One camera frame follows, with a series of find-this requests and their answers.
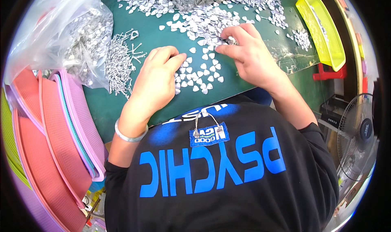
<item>fan grille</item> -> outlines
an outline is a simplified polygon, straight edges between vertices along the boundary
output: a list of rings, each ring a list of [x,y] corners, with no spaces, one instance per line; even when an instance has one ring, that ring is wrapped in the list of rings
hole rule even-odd
[[[372,120],[372,95],[356,96],[346,107],[337,133],[337,153],[343,172],[350,179],[360,181],[371,170],[376,158],[373,150],[373,131],[368,141],[360,136],[364,119]]]

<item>wrist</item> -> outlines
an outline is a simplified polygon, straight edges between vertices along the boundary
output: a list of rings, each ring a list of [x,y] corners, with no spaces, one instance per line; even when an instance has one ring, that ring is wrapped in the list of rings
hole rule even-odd
[[[288,76],[282,71],[274,80],[271,80],[269,89],[266,89],[273,99],[278,99],[289,95],[294,86],[289,80]]]
[[[150,117],[151,115],[143,111],[139,103],[129,98],[122,109],[118,129],[126,137],[137,138],[145,132]]]

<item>purple plastic basket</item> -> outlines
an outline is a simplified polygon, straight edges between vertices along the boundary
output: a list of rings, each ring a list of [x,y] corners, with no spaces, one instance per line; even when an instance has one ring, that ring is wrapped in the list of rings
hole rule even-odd
[[[98,130],[92,120],[87,101],[84,96],[83,87],[66,70],[59,70],[61,83],[63,85],[66,106],[68,107],[72,123],[80,141],[93,162],[98,176],[92,181],[100,182],[105,178],[104,162],[108,152],[99,136]]]
[[[41,226],[43,231],[63,231],[60,226],[47,213],[46,209],[41,204],[41,201],[35,195],[35,192],[25,186],[25,184],[23,184],[23,182],[13,172],[11,173],[15,186],[18,189],[23,202],[25,203],[27,209],[30,211],[31,215]]]

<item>red plastic stool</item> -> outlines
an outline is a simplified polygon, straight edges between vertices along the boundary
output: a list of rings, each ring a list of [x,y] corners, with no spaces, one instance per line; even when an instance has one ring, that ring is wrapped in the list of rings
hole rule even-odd
[[[318,64],[319,73],[312,74],[312,78],[314,79],[314,81],[336,79],[336,78],[342,79],[342,78],[346,77],[346,64],[344,64],[342,66],[342,68],[337,72],[333,71],[331,66],[328,66],[328,67],[330,69],[330,72],[325,72],[323,70],[323,64],[319,63]]]

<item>yellow plastic basket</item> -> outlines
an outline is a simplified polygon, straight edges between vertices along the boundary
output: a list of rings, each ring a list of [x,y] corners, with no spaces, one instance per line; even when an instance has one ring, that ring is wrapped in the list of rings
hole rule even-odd
[[[311,6],[314,8],[316,15],[326,30],[328,42],[326,42]],[[339,71],[346,61],[345,51],[337,28],[323,2],[321,0],[298,0],[296,7],[307,24],[314,40],[320,62],[331,66],[335,72]]]
[[[14,132],[12,128],[12,113],[5,99],[4,89],[1,88],[1,131],[3,136],[4,149],[7,161],[11,170],[29,188],[30,184],[20,163],[18,151],[16,149]]]

